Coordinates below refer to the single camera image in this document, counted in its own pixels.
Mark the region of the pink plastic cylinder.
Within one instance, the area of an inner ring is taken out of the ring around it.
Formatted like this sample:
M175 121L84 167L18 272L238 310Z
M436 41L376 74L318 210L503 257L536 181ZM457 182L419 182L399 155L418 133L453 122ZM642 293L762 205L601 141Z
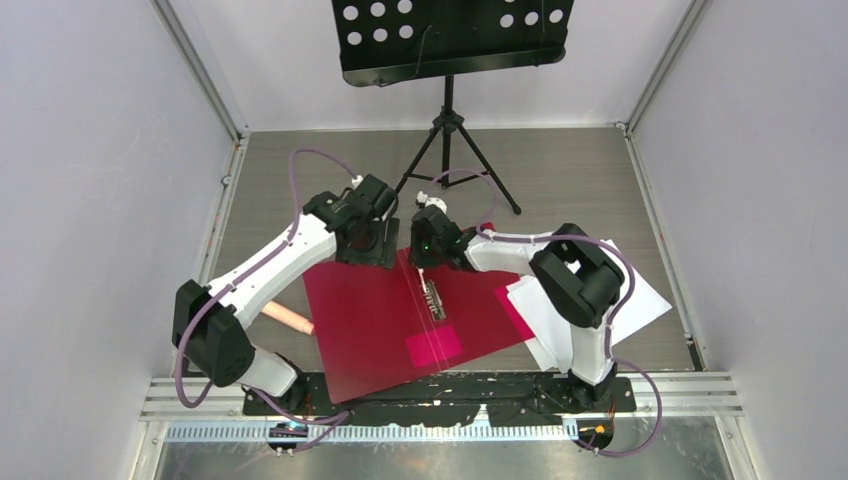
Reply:
M314 332L311 320L274 301L268 302L261 309L261 313L306 335L312 335Z

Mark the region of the stack of white paper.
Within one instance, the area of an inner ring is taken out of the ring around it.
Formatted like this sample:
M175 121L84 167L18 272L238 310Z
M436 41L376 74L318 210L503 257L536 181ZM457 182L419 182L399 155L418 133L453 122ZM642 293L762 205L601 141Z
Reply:
M571 324L554 308L539 281L530 274L529 260L541 244L491 242L489 266L497 265L518 273L520 279L506 287L503 300L508 314L520 327L528 327L534 337L525 342L543 371L555 368L565 372L573 358ZM632 295L612 322L611 344L616 345L647 326L671 309L665 300L639 273L626 276L621 292Z

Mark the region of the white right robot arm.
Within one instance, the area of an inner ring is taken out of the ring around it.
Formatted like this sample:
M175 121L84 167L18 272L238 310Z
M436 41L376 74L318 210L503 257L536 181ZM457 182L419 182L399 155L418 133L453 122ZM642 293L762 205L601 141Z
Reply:
M605 247L574 223L536 235L462 229L441 208L430 205L412 217L409 262L419 269L446 266L537 280L548 303L570 325L572 363L567 375L572 400L591 411L610 398L617 373L606 325L620 309L625 283L624 272Z

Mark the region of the red plastic folder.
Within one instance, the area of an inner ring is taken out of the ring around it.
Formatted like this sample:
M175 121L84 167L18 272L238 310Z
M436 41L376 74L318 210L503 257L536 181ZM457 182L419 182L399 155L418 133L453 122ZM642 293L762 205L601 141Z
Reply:
M532 338L503 300L518 275L425 270L447 314L434 321L408 253L398 251L391 269L323 262L304 274L332 401L421 379Z

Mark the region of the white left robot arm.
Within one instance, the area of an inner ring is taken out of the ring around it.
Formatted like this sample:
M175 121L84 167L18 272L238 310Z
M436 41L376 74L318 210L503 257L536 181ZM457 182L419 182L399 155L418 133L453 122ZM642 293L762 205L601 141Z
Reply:
M397 202L385 182L357 176L340 194L315 195L289 227L230 272L206 285L185 282L176 292L172 326L178 358L189 360L214 386L260 390L280 412L298 412L307 389L297 369L255 346L247 329L279 293L325 260L392 268Z

